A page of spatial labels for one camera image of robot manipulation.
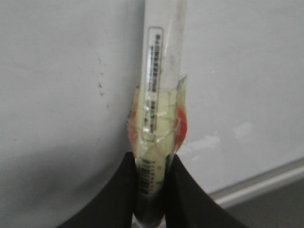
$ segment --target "white wall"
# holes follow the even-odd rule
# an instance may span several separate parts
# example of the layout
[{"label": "white wall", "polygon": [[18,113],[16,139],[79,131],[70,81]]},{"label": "white wall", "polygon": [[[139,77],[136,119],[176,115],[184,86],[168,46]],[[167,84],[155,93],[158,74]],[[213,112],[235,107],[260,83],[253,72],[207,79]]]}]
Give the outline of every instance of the white wall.
[{"label": "white wall", "polygon": [[[304,157],[304,3],[189,0],[179,151],[208,192]],[[52,228],[129,150],[142,0],[0,1],[0,228]]]}]

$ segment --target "barcode label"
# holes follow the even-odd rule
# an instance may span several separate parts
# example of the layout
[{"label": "barcode label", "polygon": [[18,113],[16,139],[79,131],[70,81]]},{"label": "barcode label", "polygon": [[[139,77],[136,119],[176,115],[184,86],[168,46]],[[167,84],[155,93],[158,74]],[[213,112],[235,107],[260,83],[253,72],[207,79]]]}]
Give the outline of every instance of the barcode label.
[{"label": "barcode label", "polygon": [[156,129],[157,105],[159,94],[159,82],[162,59],[162,28],[149,28],[148,47],[145,77],[145,98],[142,139],[152,142],[155,137],[153,132]]},{"label": "barcode label", "polygon": [[140,178],[139,178],[139,189],[140,193],[145,197],[150,197],[154,192],[154,171],[155,161],[149,161],[147,159],[140,158]]}]

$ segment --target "clear plastic tube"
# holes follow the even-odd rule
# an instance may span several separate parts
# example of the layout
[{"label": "clear plastic tube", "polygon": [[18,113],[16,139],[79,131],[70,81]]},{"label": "clear plastic tube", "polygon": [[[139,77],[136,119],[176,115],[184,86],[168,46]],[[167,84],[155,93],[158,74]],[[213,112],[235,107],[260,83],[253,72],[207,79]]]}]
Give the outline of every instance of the clear plastic tube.
[{"label": "clear plastic tube", "polygon": [[175,151],[186,0],[146,0],[142,80],[136,107],[134,155],[138,172],[135,216],[143,227],[163,217],[162,186]]}]

